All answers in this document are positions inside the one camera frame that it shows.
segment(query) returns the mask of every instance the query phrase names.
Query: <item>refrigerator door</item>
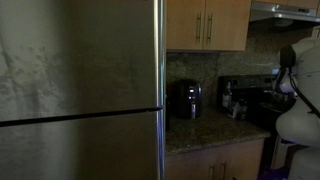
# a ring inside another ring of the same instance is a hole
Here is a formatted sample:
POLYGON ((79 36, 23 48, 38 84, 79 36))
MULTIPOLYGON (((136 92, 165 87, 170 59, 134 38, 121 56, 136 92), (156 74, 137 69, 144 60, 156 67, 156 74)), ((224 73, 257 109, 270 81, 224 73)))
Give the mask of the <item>refrigerator door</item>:
POLYGON ((159 111, 1 127, 0 179, 160 179, 161 123, 159 111))
POLYGON ((0 0, 0 121, 163 105, 162 0, 0 0))

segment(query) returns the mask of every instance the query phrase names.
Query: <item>granite countertop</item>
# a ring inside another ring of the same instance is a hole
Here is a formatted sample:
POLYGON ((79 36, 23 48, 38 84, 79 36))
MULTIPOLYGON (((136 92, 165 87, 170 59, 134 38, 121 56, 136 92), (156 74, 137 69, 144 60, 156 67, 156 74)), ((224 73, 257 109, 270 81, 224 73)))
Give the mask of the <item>granite countertop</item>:
POLYGON ((232 119, 214 109, 205 109, 202 115, 194 120, 170 117, 170 130, 166 132, 166 155, 269 136, 269 132, 247 121, 232 119))

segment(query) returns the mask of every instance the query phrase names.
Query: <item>range hood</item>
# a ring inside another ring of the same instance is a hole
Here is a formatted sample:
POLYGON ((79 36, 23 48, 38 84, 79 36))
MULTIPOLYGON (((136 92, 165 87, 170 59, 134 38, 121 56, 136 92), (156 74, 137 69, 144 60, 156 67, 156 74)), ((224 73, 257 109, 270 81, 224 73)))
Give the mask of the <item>range hood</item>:
POLYGON ((301 21, 320 22, 320 18, 316 17, 316 15, 316 9, 253 1, 251 5, 250 21, 276 17, 301 21))

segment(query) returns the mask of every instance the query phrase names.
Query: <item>granite backsplash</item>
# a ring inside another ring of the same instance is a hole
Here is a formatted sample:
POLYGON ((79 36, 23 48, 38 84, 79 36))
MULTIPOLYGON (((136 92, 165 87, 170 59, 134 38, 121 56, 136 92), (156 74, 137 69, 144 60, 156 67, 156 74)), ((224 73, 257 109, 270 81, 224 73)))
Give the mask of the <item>granite backsplash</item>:
POLYGON ((203 88, 203 105, 215 106, 219 76, 271 74, 279 67, 277 52, 281 47, 310 37, 311 28, 288 32, 270 32, 276 19, 251 22, 246 50, 241 52, 168 52, 167 94, 172 83, 182 78, 199 81, 203 88))

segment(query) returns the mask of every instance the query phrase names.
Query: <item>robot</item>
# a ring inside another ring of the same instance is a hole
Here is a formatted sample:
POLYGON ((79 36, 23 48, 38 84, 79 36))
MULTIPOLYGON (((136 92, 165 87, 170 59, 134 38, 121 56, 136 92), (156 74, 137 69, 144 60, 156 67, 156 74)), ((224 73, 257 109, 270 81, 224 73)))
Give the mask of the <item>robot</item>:
POLYGON ((277 119, 276 128, 283 139, 308 146, 295 153, 289 180, 319 180, 320 39, 303 39, 282 48, 279 55, 281 67, 274 88, 298 97, 277 119))

